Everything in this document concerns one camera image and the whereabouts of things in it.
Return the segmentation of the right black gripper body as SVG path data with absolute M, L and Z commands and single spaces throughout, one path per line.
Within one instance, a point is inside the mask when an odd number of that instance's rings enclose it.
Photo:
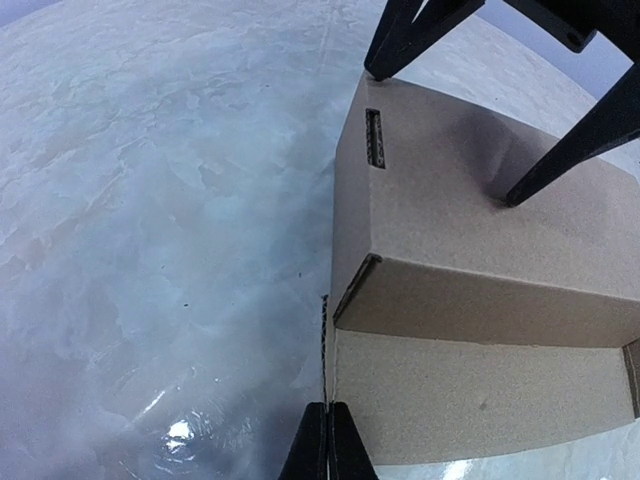
M 616 0 L 506 0 L 560 41 L 581 53 L 597 33 L 623 53 L 639 52 L 639 2 Z

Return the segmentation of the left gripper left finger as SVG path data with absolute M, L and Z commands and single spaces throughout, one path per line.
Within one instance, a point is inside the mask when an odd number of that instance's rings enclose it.
M 327 416 L 325 405 L 309 403 L 302 415 L 279 480 L 327 478 Z

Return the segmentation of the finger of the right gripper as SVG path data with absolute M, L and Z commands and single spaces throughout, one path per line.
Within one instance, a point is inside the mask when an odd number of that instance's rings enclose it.
M 639 138 L 639 65 L 633 64 L 589 112 L 508 191 L 516 207 L 577 165 Z
M 376 81 L 393 77 L 483 5 L 483 0 L 388 0 L 365 70 Z

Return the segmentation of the brown cardboard box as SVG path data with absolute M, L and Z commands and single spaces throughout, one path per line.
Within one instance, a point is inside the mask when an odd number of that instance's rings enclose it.
M 592 159 L 497 202 L 553 143 L 360 79 L 335 157 L 325 371 L 373 463 L 532 450 L 638 418 L 637 180 Z

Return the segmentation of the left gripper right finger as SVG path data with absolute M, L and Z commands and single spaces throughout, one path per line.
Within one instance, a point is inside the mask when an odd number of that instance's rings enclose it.
M 332 402 L 327 422 L 329 478 L 378 480 L 348 405 Z

